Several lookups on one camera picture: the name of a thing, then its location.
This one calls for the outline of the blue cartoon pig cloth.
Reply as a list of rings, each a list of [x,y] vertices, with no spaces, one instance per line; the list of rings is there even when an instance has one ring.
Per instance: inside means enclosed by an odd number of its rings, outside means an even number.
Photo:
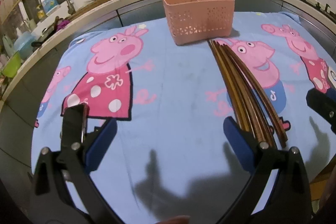
[[[309,179],[335,155],[330,125],[306,104],[307,91],[327,90],[335,61],[285,12],[236,12],[236,53],[283,120],[287,146],[301,151]],[[31,163],[60,148],[63,112],[89,106],[88,131],[116,118],[117,134],[91,178],[126,223],[188,215],[215,223],[246,184],[223,132],[234,112],[208,42],[177,46],[157,19],[74,38],[42,98]]]

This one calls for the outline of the green plastic bowl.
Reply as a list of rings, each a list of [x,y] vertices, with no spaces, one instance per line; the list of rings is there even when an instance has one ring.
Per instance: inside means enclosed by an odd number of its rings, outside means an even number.
[[[19,51],[16,51],[13,56],[9,59],[6,65],[3,67],[1,73],[10,79],[13,79],[21,67],[21,56]]]

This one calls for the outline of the pink plastic utensil basket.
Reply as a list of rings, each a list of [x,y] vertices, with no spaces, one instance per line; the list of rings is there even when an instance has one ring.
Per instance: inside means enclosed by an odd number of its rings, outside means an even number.
[[[162,0],[167,24],[178,46],[229,36],[235,0]]]

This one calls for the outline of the black pan with lid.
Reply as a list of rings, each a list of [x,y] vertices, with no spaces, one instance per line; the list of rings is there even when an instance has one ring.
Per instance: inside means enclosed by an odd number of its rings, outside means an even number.
[[[42,44],[47,41],[52,35],[56,33],[56,27],[54,24],[50,25],[49,27],[45,28],[42,31],[41,36],[37,39],[37,41],[34,41],[31,43],[31,46],[33,48],[39,48],[42,46]]]

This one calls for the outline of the blue plastic container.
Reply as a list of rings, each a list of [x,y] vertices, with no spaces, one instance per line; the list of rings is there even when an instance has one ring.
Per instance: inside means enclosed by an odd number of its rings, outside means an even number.
[[[22,60],[26,60],[33,53],[31,43],[35,42],[36,38],[28,31],[24,32],[14,43],[15,51],[18,51]]]

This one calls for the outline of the blue detergent jug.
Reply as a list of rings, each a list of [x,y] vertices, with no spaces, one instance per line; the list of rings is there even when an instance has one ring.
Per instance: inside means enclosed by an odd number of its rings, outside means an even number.
[[[41,0],[41,4],[46,14],[49,14],[55,7],[59,6],[58,0]]]

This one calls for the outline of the wooden cutting board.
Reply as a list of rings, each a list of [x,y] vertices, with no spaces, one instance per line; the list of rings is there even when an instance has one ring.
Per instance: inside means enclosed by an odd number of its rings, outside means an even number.
[[[78,18],[79,16],[82,16],[83,14],[85,14],[86,12],[106,3],[109,2],[111,0],[97,0],[94,2],[89,3],[88,5],[80,8],[78,11],[76,11],[74,14],[67,16],[66,19],[68,19],[69,21],[73,21],[76,18]]]

